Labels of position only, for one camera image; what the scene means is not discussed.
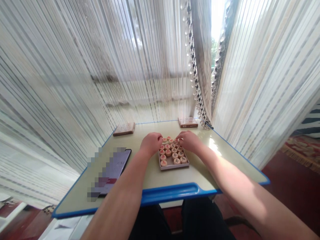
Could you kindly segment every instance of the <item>forearm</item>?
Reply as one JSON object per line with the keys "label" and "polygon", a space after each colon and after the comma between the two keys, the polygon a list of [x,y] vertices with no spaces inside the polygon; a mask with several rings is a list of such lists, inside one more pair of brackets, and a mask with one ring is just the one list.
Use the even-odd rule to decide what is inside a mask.
{"label": "forearm", "polygon": [[148,160],[139,151],[102,202],[81,240],[128,239],[137,217]]}
{"label": "forearm", "polygon": [[210,148],[197,153],[215,181],[264,239],[318,239],[297,216]]}

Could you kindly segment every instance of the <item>carpet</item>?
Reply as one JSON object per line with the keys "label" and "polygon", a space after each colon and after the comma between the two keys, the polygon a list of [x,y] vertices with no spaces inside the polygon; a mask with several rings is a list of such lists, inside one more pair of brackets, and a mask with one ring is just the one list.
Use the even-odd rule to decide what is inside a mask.
{"label": "carpet", "polygon": [[289,137],[281,151],[320,174],[320,140],[305,135]]}

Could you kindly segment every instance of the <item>desk surface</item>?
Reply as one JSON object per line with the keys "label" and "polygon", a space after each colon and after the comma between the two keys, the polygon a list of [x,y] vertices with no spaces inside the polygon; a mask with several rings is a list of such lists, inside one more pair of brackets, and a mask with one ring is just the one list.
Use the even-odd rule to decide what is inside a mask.
{"label": "desk surface", "polygon": [[[72,217],[94,213],[100,206],[103,198],[88,198],[87,193],[94,186],[95,178],[102,172],[102,168],[109,162],[114,148],[125,147],[132,149],[129,158],[139,150],[142,139],[149,132],[160,132],[163,136],[176,137],[182,129],[178,121],[156,122],[137,124],[134,134],[109,137],[102,148],[102,152],[95,158],[91,167],[86,168],[66,196],[59,203],[52,216],[55,218]],[[211,149],[221,154],[222,157],[237,166],[243,173],[260,184],[270,183],[269,179],[238,153],[228,142],[213,130],[189,128],[201,141]],[[196,196],[221,193],[208,169],[193,153],[185,151],[190,161],[190,166],[161,171],[157,154],[152,156],[148,163],[144,183],[141,205],[150,205]]]}

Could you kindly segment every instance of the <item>green tree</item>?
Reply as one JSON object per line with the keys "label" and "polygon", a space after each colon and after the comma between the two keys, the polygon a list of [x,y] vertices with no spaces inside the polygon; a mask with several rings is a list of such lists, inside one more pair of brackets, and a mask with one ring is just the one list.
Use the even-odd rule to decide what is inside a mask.
{"label": "green tree", "polygon": [[211,38],[211,65],[212,66],[214,66],[215,64],[217,49],[218,49],[218,42],[214,38]]}

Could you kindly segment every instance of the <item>smartphone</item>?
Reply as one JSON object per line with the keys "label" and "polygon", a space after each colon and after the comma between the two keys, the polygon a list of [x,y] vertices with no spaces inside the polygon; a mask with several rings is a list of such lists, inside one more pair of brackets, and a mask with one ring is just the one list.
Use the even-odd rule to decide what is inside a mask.
{"label": "smartphone", "polygon": [[94,195],[99,194],[99,197],[104,197],[110,192],[117,179],[123,173],[131,151],[131,149],[126,149],[124,152],[113,153],[113,158],[110,158],[109,165],[106,166],[105,171],[98,178],[99,182],[95,183]]}

